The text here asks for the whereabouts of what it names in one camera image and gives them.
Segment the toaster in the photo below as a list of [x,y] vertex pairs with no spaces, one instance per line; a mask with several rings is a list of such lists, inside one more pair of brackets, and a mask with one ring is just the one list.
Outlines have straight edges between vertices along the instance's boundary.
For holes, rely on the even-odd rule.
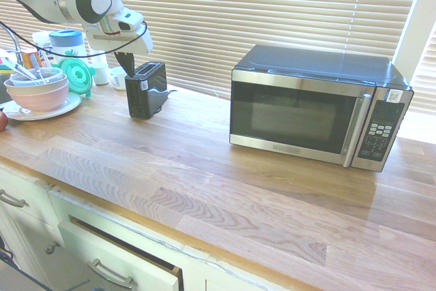
[[149,119],[160,111],[168,98],[165,63],[149,61],[125,77],[125,88],[131,117]]

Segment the wooden countertop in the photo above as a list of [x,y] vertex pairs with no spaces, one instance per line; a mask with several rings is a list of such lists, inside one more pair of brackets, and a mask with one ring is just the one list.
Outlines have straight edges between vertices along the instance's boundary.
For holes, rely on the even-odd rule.
[[11,121],[0,156],[288,288],[436,290],[436,146],[397,138],[382,173],[343,168],[230,145],[229,112],[182,90],[141,121],[95,87],[61,117]]

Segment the bowl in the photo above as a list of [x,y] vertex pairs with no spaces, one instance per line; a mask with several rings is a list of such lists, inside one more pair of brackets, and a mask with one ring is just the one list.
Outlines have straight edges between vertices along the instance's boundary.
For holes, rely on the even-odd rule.
[[36,112],[51,112],[58,108],[68,97],[68,83],[57,90],[52,90],[37,95],[15,95],[6,91],[21,107]]
[[[39,77],[38,73],[34,68],[29,70],[33,75]],[[44,83],[50,83],[58,81],[62,78],[62,70],[57,67],[41,67],[41,74],[44,79],[39,78],[38,80],[29,80],[27,77],[21,75],[20,73],[12,74],[10,77],[11,82],[17,87],[28,87],[31,85],[43,85]]]
[[37,95],[38,93],[45,93],[53,90],[57,90],[63,87],[65,83],[68,83],[67,76],[62,75],[62,78],[58,81],[49,82],[45,85],[29,85],[29,86],[16,86],[10,79],[6,80],[3,84],[6,89],[14,95]]

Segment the window blinds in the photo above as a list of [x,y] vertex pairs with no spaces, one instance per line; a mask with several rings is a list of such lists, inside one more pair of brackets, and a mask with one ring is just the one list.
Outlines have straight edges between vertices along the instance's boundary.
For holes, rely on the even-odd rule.
[[415,94],[410,109],[436,116],[436,29],[411,82]]
[[[0,19],[25,36],[60,28],[0,1]],[[150,54],[136,55],[137,65],[163,61],[170,83],[229,97],[232,68],[255,44],[391,57],[413,0],[122,1],[144,14],[155,43]],[[109,62],[117,65],[113,56]]]

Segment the microwave control panel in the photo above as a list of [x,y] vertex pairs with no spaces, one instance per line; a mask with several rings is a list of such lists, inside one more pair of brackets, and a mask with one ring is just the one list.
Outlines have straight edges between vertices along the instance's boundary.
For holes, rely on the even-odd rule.
[[394,138],[393,133],[399,124],[404,104],[377,100],[369,121],[359,158],[381,162],[388,150],[389,142]]

